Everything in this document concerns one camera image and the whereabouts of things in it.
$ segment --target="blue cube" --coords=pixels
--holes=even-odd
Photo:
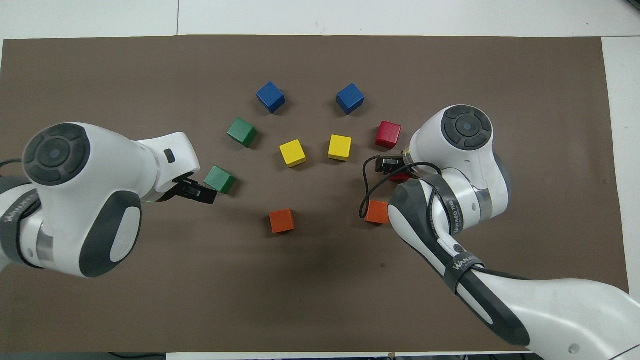
[[[264,85],[255,95],[272,114],[285,102],[284,94],[271,81]]]
[[[364,102],[364,95],[358,89],[358,87],[352,83],[346,88],[342,89],[338,93],[335,99],[338,102],[338,105],[344,110],[344,113],[349,115],[353,112],[353,110],[361,107]]]

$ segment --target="brown mat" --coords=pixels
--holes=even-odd
[[[46,126],[89,122],[135,140],[183,131],[197,180],[213,165],[239,180],[213,206],[146,205],[134,252],[104,277],[9,266],[2,352],[517,349],[390,225],[357,215],[380,121],[403,126],[397,152],[451,104],[489,114],[514,183],[506,213],[459,241],[496,270],[628,290],[599,38],[6,40],[3,54],[2,158]],[[268,81],[287,97],[276,115],[255,96]],[[345,116],[335,94],[351,82],[366,100]],[[238,116],[259,131],[252,149],[226,135]],[[326,157],[333,133],[353,137],[346,163]],[[278,146],[296,138],[308,160],[289,169]],[[282,208],[296,229],[271,234]]]

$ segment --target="yellow cube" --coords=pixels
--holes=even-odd
[[[280,152],[287,167],[300,165],[307,160],[305,152],[302,150],[302,145],[300,145],[300,140],[298,139],[281,145]]]
[[[347,161],[351,152],[351,138],[348,136],[331,135],[329,143],[329,158]]]

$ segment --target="white table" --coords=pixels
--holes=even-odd
[[[192,34],[602,37],[629,290],[640,300],[640,12],[624,0],[0,0],[0,40]],[[389,352],[182,353],[169,358]]]

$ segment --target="robotic arm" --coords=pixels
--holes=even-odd
[[[640,358],[640,304],[594,281],[531,281],[487,270],[456,234],[505,211],[509,177],[493,153],[481,110],[446,108],[403,152],[419,179],[400,184],[388,205],[394,230],[495,334],[547,360]]]
[[[212,204],[217,194],[188,179],[200,165],[184,133],[136,142],[58,124],[29,142],[22,162],[28,178],[0,177],[0,270],[14,262],[100,276],[133,249],[141,201]]]

